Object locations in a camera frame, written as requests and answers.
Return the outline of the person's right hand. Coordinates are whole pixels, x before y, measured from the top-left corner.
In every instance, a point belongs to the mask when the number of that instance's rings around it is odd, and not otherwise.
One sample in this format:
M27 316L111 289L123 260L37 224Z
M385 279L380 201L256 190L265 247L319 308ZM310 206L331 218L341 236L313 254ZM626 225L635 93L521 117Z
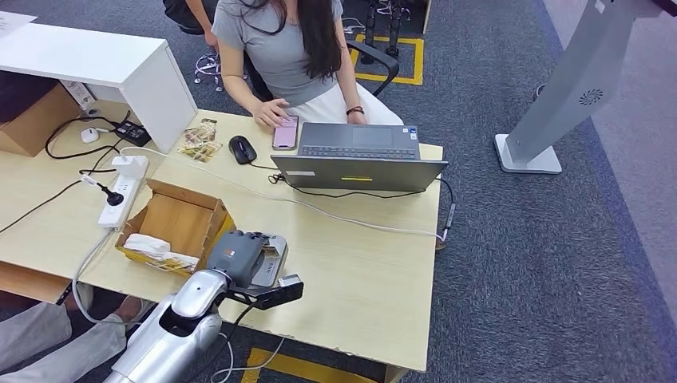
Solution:
M285 108L289 104L284 99L258 101L251 114L258 126L262 128L278 128L288 119Z

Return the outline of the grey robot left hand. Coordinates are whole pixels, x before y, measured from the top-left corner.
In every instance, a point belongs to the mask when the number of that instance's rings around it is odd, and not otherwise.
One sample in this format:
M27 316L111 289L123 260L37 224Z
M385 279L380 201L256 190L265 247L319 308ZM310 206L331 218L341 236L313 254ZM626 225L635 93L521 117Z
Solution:
M272 287L286 253L287 240L281 235L229 231L218 238L206 268L223 271L237 287Z

